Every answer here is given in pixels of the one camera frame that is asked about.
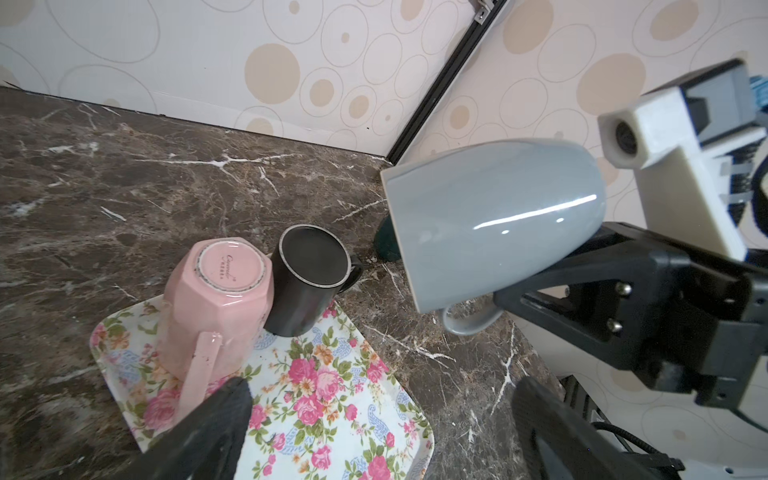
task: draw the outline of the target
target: mug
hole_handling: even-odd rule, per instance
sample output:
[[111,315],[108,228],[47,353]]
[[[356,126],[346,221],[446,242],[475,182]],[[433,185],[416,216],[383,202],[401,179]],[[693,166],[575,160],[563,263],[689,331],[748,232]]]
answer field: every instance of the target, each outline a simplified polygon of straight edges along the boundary
[[243,365],[273,297],[272,262],[239,237],[195,243],[176,266],[157,334],[160,364],[184,382],[174,425]]
[[416,309],[471,335],[502,314],[461,319],[453,303],[495,292],[558,262],[605,215],[597,161],[581,145],[494,141],[399,164],[381,173]]
[[309,332],[333,296],[354,285],[363,269],[336,235],[307,224],[283,232],[272,264],[275,299],[264,329],[278,336]]

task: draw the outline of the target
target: black mug handle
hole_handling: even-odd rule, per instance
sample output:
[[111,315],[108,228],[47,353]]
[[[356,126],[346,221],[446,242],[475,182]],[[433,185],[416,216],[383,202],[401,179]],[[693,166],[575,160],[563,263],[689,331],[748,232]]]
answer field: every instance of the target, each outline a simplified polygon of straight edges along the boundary
[[366,268],[366,265],[360,260],[357,255],[350,255],[349,260],[352,264],[352,269],[349,271],[349,276],[346,278],[346,282],[342,283],[339,293],[346,292],[352,285],[360,280],[362,272]]

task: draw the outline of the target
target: tray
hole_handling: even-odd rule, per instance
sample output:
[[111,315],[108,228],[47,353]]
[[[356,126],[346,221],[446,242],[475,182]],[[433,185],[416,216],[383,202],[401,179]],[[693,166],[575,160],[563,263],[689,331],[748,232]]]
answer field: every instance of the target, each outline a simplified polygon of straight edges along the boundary
[[[154,348],[161,301],[121,310],[91,335],[96,363],[142,452],[170,428],[180,392]],[[254,395],[235,478],[424,476],[432,428],[338,305],[303,336],[264,332],[232,376],[247,379]],[[207,396],[228,378],[211,383]]]

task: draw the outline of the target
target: brown marble surface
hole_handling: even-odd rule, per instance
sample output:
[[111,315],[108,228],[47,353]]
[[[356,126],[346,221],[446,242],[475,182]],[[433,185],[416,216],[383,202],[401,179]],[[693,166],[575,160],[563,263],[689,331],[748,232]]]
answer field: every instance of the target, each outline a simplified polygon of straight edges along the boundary
[[504,316],[472,337],[413,306],[376,260],[380,157],[0,88],[0,478],[103,478],[139,455],[88,349],[106,315],[162,293],[193,243],[271,251],[328,227],[369,263],[339,298],[435,430],[427,478],[526,478],[515,383],[560,392]]

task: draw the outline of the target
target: black metal strip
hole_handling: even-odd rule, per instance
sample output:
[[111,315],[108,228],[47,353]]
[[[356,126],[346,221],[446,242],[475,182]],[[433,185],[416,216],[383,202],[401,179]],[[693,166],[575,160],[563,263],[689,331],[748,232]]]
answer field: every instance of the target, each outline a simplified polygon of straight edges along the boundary
[[402,131],[400,136],[395,141],[392,149],[386,156],[386,159],[392,164],[397,164],[402,158],[403,154],[408,149],[408,146],[416,138],[419,130],[421,130],[424,123],[435,110],[435,106],[442,96],[447,92],[451,83],[458,75],[458,72],[464,66],[464,63],[469,60],[469,56],[475,50],[480,43],[483,35],[493,24],[498,13],[504,8],[507,0],[497,0],[493,5],[491,11],[485,16],[485,20],[482,25],[478,22],[472,21],[472,25],[467,29],[467,32],[462,37],[462,40],[456,46],[456,49],[451,53],[451,57],[443,65],[442,70],[438,74],[435,81],[432,82],[432,86],[427,91],[427,95],[422,99],[422,103],[416,108],[416,112],[408,120],[406,128]]

